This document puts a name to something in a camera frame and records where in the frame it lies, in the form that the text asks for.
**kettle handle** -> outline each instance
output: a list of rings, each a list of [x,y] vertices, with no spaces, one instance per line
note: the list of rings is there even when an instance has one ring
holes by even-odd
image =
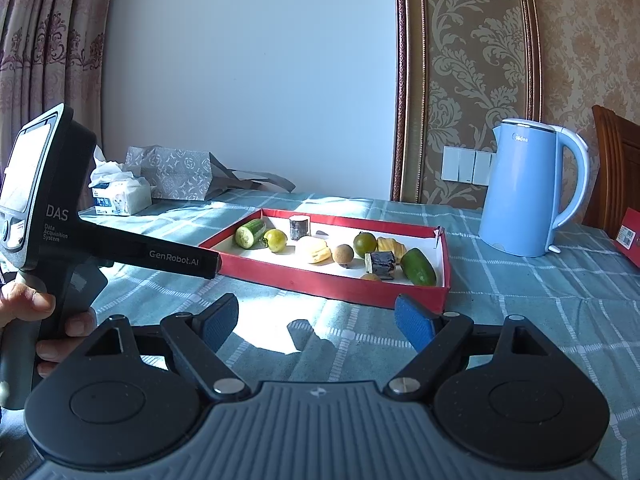
[[[574,154],[575,161],[578,166],[578,183],[575,186],[575,193],[569,205],[562,211],[552,224],[552,229],[565,224],[578,211],[584,195],[587,193],[587,184],[589,183],[589,154],[587,153],[587,143],[582,137],[561,126],[554,126],[558,133],[558,142],[561,146],[568,147]]]

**damask wallpaper panel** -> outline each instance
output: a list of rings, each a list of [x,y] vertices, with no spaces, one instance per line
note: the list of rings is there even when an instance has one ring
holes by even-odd
[[[429,110],[420,202],[479,208],[486,188],[440,178],[444,146],[494,152],[493,127],[524,115],[520,0],[428,0]]]
[[[543,121],[579,133],[591,154],[590,189],[599,165],[591,107],[640,123],[640,0],[536,0],[543,63]],[[577,179],[564,154],[562,204]],[[580,221],[588,200],[573,220]]]

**gray patterned paper bag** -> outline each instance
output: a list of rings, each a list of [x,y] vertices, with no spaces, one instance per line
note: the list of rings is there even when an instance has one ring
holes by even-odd
[[[273,173],[230,170],[212,153],[162,146],[129,147],[125,167],[136,170],[152,186],[152,197],[171,200],[211,200],[229,189],[258,189],[268,183],[291,192],[296,187]],[[238,178],[236,173],[255,175]]]

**human hand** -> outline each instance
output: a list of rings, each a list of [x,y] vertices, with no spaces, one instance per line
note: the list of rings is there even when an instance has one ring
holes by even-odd
[[[9,282],[0,292],[0,328],[10,321],[40,321],[49,317],[56,307],[56,298],[43,294],[23,283]],[[65,333],[68,338],[38,341],[36,353],[44,362],[38,364],[38,373],[46,377],[56,364],[68,356],[97,326],[95,312],[76,314],[66,320]]]

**white wall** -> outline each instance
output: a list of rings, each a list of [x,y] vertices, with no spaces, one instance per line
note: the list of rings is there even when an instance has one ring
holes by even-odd
[[[299,191],[388,198],[395,0],[111,0],[102,125]]]

